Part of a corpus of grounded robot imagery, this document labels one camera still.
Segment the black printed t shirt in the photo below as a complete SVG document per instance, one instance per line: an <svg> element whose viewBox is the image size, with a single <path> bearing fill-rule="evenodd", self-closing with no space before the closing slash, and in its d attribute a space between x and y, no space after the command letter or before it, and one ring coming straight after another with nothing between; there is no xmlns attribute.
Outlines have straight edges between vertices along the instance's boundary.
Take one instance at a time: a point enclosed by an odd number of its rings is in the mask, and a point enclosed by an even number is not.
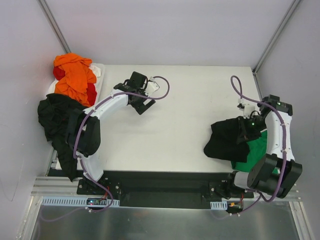
<svg viewBox="0 0 320 240"><path fill-rule="evenodd" d="M212 159L245 163L250 153L248 142L262 136L261 129L242 116L217 121L210 127L211 136L203 152Z"/></svg>

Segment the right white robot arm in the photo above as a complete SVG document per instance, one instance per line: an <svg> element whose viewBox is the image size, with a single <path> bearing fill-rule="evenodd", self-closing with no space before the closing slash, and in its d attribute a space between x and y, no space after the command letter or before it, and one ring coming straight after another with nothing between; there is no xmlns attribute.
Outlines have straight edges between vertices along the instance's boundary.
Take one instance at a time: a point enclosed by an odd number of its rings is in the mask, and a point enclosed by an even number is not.
<svg viewBox="0 0 320 240"><path fill-rule="evenodd" d="M249 172L234 171L232 181L225 184L225 193L232 198L243 190L267 194L270 199L283 199L301 176L303 166L295 162L291 148L293 107L278 96L269 95L257 102L262 126L267 131L266 153Z"/></svg>

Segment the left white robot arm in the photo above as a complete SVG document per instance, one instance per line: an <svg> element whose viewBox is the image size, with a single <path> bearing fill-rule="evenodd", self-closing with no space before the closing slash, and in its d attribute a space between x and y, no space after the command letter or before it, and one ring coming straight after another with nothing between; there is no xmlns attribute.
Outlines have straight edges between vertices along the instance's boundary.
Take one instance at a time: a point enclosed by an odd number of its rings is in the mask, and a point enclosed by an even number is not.
<svg viewBox="0 0 320 240"><path fill-rule="evenodd" d="M101 122L116 111L132 106L142 115L153 104L154 99L145 104L160 86L154 78L134 71L131 77L113 87L103 100L84 110L73 110L68 120L65 142L71 148L71 154L82 161L85 176L90 179L88 188L96 195L103 193L106 182L101 179L104 174L100 158Z"/></svg>

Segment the green folded t shirt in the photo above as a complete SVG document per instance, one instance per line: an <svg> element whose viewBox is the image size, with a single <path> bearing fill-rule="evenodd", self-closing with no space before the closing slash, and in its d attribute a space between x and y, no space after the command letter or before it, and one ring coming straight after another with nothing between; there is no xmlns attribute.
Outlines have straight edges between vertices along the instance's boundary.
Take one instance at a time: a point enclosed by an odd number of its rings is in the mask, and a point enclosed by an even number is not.
<svg viewBox="0 0 320 240"><path fill-rule="evenodd" d="M249 152L246 162L231 162L233 170L248 173L258 163L267 151L268 131L261 132L261 137L256 140L247 142Z"/></svg>

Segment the white plastic bin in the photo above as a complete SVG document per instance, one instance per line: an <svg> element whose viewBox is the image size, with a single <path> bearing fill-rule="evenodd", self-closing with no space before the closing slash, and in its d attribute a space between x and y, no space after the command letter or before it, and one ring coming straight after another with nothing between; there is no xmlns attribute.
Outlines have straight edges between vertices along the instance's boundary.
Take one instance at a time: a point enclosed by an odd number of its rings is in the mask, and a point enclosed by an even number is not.
<svg viewBox="0 0 320 240"><path fill-rule="evenodd" d="M89 102L89 106L93 106L96 104L99 100L103 80L104 80L104 74L105 74L105 66L100 63L92 63L89 67L89 69L92 70L93 74L96 77L95 83L88 83L87 88L87 100ZM65 71L62 70L60 67L54 67L53 68L53 75L54 77L57 77L54 79L54 81L49 86L46 94L52 94L55 92L56 84L65 76Z"/></svg>

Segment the white t shirt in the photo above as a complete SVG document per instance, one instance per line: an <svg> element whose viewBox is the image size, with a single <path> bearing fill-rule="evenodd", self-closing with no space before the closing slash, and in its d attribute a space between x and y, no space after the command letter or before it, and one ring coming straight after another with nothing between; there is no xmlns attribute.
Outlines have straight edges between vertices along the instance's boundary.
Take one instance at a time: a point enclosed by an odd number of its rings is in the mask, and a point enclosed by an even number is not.
<svg viewBox="0 0 320 240"><path fill-rule="evenodd" d="M100 94L100 90L103 84L103 78L104 78L104 65L102 64L99 66L98 63L92 63L89 67L90 70L92 70L93 74L96 76L96 83L94 84L95 90L97 92L97 96ZM55 92L56 84L59 81L55 79L49 86L47 92L45 95L52 94Z"/></svg>

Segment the orange t shirt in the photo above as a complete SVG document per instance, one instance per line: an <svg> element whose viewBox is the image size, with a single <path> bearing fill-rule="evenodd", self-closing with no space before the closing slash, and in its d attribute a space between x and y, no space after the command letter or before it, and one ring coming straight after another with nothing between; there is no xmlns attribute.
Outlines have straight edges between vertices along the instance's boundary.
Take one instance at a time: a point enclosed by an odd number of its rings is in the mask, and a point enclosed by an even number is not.
<svg viewBox="0 0 320 240"><path fill-rule="evenodd" d="M75 53L58 55L53 61L53 75L57 80L54 92L91 107L95 104L97 77L90 69L92 59Z"/></svg>

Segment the red t shirt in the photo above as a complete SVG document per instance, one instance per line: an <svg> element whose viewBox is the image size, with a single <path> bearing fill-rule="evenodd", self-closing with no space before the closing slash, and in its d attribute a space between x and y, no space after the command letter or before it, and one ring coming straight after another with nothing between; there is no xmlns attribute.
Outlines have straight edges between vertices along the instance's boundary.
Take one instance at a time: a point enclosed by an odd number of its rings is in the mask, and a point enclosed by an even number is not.
<svg viewBox="0 0 320 240"><path fill-rule="evenodd" d="M67 73L68 76L59 66L53 68L53 75L57 80L54 93L69 96L86 107L93 106L97 98L95 86L97 77L93 71L89 68L87 70L77 68L75 73L69 70Z"/></svg>

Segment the plain black t shirt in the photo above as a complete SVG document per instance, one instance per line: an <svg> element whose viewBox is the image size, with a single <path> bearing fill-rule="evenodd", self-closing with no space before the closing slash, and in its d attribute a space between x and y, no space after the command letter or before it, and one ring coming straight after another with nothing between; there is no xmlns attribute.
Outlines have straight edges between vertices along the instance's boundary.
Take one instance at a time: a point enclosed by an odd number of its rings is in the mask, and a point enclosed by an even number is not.
<svg viewBox="0 0 320 240"><path fill-rule="evenodd" d="M86 106L67 95L50 93L37 107L38 122L44 128L46 140L51 142L62 171L73 181L77 177L77 160L65 142L70 114L73 110L84 110Z"/></svg>

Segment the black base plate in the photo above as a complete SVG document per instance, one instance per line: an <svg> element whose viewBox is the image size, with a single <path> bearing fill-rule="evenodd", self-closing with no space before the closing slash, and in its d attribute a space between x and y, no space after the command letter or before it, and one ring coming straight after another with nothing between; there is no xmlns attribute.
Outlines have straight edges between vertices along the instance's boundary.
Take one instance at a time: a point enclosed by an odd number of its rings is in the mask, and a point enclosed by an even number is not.
<svg viewBox="0 0 320 240"><path fill-rule="evenodd" d="M211 202L223 199L253 199L253 193L229 187L231 176L228 172L106 170L93 182L78 170L76 193L98 196L110 191L120 206L132 208L209 209Z"/></svg>

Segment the right aluminium frame post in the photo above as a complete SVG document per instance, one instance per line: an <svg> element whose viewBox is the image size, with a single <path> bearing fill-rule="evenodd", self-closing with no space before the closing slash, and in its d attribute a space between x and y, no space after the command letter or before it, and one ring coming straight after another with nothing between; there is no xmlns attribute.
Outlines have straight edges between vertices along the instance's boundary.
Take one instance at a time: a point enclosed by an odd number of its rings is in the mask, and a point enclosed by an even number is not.
<svg viewBox="0 0 320 240"><path fill-rule="evenodd" d="M252 69L252 74L254 76L257 75L259 70L261 69L262 65L264 64L266 58L271 53L273 47L276 45L277 41L281 37L281 34L285 30L286 26L289 24L291 18L293 17L294 13L298 9L299 5L302 3L302 0L292 0L288 9L286 10L284 16L280 20L278 26L276 27L274 33L272 34L270 40L268 41L266 47L264 48L261 56L259 57L256 65Z"/></svg>

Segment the aluminium frame post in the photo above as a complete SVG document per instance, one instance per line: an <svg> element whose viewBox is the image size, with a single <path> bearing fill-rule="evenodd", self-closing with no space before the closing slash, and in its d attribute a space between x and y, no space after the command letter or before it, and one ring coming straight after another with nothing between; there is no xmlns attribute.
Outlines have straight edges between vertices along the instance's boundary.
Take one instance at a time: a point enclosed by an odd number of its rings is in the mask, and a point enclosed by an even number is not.
<svg viewBox="0 0 320 240"><path fill-rule="evenodd" d="M37 0L43 14L45 15L49 25L51 26L55 36L57 37L57 40L59 41L62 49L65 53L70 53L71 49L63 35L63 32L61 31L59 24L57 20L55 19L53 12L51 11L51 8L46 0Z"/></svg>
<svg viewBox="0 0 320 240"><path fill-rule="evenodd" d="M277 41L281 37L281 34L285 30L286 26L289 24L291 18L293 17L294 13L298 9L299 5L302 3L302 0L292 0L288 9L286 10L284 16L280 20L278 26L276 27L274 33L272 34L270 40L268 41L266 47L264 48L261 56L259 57L256 65L252 69L252 74L254 76L257 75L259 70L261 69L262 65L264 64L266 58L271 53L273 47L276 45Z"/></svg>

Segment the left aluminium frame post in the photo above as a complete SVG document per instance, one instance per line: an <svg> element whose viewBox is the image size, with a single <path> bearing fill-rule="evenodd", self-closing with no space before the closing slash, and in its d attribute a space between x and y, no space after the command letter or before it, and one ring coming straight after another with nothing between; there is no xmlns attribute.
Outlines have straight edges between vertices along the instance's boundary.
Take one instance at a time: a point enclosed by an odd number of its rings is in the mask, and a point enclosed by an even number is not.
<svg viewBox="0 0 320 240"><path fill-rule="evenodd" d="M65 53L70 53L71 49L63 35L63 32L61 31L59 24L57 20L55 19L53 12L51 11L51 8L46 0L37 0L43 14L45 15L49 25L51 26L55 36L57 37L57 40L59 41L62 49Z"/></svg>

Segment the aluminium rail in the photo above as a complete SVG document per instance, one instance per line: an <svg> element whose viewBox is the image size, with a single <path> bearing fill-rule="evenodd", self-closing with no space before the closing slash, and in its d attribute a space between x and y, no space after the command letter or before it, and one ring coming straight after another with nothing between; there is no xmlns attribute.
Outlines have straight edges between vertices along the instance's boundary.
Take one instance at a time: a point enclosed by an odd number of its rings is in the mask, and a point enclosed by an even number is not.
<svg viewBox="0 0 320 240"><path fill-rule="evenodd" d="M81 177L70 181L65 176L37 176L33 184L32 196L75 196ZM303 199L296 188L288 193L285 198L275 198L277 202L301 202Z"/></svg>

